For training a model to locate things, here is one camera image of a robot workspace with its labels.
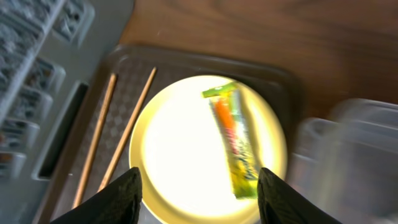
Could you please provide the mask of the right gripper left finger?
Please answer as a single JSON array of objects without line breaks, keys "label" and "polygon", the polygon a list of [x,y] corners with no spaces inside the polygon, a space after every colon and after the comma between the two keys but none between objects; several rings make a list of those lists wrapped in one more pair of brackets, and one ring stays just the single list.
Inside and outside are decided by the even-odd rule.
[{"label": "right gripper left finger", "polygon": [[141,200],[141,173],[133,167],[51,224],[137,224]]}]

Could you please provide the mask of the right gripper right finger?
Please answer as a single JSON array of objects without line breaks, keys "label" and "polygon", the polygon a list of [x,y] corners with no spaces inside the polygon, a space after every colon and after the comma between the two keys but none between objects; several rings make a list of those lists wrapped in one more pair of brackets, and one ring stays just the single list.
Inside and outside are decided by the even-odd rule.
[{"label": "right gripper right finger", "polygon": [[265,224],[340,224],[265,167],[259,171],[257,201]]}]

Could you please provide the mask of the wooden chopstick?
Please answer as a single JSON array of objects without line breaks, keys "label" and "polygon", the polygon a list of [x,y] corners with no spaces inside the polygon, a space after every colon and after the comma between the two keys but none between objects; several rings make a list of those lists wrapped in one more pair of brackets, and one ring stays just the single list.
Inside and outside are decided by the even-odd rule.
[{"label": "wooden chopstick", "polygon": [[90,172],[91,172],[91,169],[93,166],[93,161],[95,159],[96,150],[97,150],[97,147],[98,147],[98,144],[100,141],[100,137],[101,137],[101,133],[102,133],[105,121],[106,121],[109,106],[111,104],[111,100],[113,97],[116,82],[117,82],[117,75],[115,73],[112,73],[110,76],[110,79],[109,79],[108,87],[106,89],[106,93],[104,96],[103,104],[101,106],[99,117],[96,122],[96,127],[95,127],[95,130],[93,133],[93,137],[90,142],[90,147],[89,147],[88,154],[87,154],[84,166],[83,166],[83,170],[81,173],[78,188],[76,190],[72,208],[77,208],[77,206],[79,206],[83,200],[87,182],[88,182]]},{"label": "wooden chopstick", "polygon": [[139,114],[139,112],[141,110],[142,104],[143,104],[143,102],[144,102],[144,100],[145,100],[145,98],[147,96],[149,88],[150,88],[150,86],[152,84],[152,81],[153,81],[153,79],[155,77],[156,71],[157,71],[157,68],[154,67],[152,69],[147,81],[146,81],[146,84],[145,84],[145,86],[144,86],[144,88],[143,88],[143,90],[142,90],[142,92],[141,92],[141,94],[139,96],[139,99],[138,99],[138,101],[137,101],[137,103],[136,103],[136,105],[134,107],[134,110],[133,110],[133,112],[131,114],[131,117],[130,117],[128,123],[127,123],[127,126],[126,126],[126,128],[125,128],[125,130],[124,130],[124,132],[123,132],[123,134],[122,134],[122,136],[120,138],[120,140],[119,140],[119,143],[118,143],[118,145],[117,145],[117,147],[115,149],[115,152],[114,152],[114,154],[112,156],[112,159],[111,159],[111,161],[109,163],[109,166],[106,169],[106,172],[105,172],[104,177],[103,177],[103,179],[102,179],[102,181],[101,181],[101,183],[99,185],[99,188],[98,188],[97,192],[102,191],[109,184],[109,182],[110,182],[110,180],[111,180],[111,178],[112,178],[112,176],[114,174],[114,170],[115,170],[115,168],[116,168],[116,166],[117,166],[117,164],[119,162],[119,159],[120,159],[120,157],[121,157],[121,155],[123,153],[124,147],[127,144],[128,137],[131,134],[131,131],[132,131],[133,127],[134,127],[134,124],[136,122],[138,114]]}]

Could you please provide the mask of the green orange snack wrapper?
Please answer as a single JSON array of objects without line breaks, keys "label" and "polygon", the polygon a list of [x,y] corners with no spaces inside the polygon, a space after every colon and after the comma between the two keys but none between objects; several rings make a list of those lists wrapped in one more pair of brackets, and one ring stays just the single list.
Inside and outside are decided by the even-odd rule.
[{"label": "green orange snack wrapper", "polygon": [[227,83],[205,90],[201,94],[208,99],[226,142],[226,155],[234,196],[238,200],[256,198],[259,165],[249,137],[240,90],[235,83]]}]

